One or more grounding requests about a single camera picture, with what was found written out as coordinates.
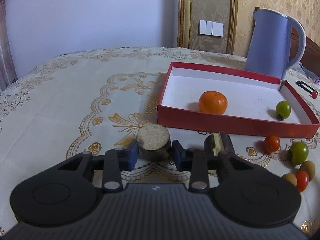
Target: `red cardboard box lid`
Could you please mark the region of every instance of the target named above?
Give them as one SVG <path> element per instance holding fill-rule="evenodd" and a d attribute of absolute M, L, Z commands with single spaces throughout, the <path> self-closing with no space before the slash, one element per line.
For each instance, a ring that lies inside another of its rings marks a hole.
<path fill-rule="evenodd" d="M 223 115 L 205 114 L 198 100 L 205 91 L 219 91 L 228 99 Z M 288 119 L 275 118 L 278 102 L 287 100 Z M 275 77 L 233 68 L 172 62 L 158 103 L 158 124 L 166 127 L 279 137 L 311 138 L 320 123 L 302 97 Z"/>

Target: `gold door trim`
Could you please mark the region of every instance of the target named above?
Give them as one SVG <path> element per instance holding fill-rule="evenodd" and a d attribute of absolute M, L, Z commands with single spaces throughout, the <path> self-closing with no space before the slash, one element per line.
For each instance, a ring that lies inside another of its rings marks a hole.
<path fill-rule="evenodd" d="M 189 48 L 191 0 L 179 0 L 178 47 Z"/>
<path fill-rule="evenodd" d="M 238 0 L 230 0 L 229 31 L 226 54 L 233 54 L 236 39 Z"/>

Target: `curtain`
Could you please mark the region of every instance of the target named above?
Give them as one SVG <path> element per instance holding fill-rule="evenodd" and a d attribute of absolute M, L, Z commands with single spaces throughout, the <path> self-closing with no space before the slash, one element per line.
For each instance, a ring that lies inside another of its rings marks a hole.
<path fill-rule="evenodd" d="M 14 68 L 5 21 L 5 0 L 0 0 L 0 91 L 18 80 Z"/>

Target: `blue kettle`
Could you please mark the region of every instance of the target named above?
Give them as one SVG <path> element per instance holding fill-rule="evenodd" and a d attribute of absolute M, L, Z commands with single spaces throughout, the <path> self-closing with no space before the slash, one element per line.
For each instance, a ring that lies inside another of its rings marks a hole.
<path fill-rule="evenodd" d="M 260 8 L 253 13 L 253 30 L 245 70 L 284 78 L 287 69 L 296 65 L 306 48 L 306 33 L 294 18 L 270 9 Z M 289 61 L 291 28 L 299 35 L 297 55 Z"/>

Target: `beige floral wallpaper panel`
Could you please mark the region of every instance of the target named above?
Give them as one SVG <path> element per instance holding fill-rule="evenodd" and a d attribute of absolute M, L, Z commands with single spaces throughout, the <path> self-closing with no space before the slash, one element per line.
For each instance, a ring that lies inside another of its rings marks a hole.
<path fill-rule="evenodd" d="M 230 0 L 192 0 L 189 48 L 225 53 L 229 27 Z M 199 20 L 223 23 L 223 37 L 199 34 Z"/>
<path fill-rule="evenodd" d="M 234 54 L 246 57 L 253 32 L 256 6 L 277 10 L 299 20 L 307 36 L 320 45 L 320 0 L 238 0 Z"/>

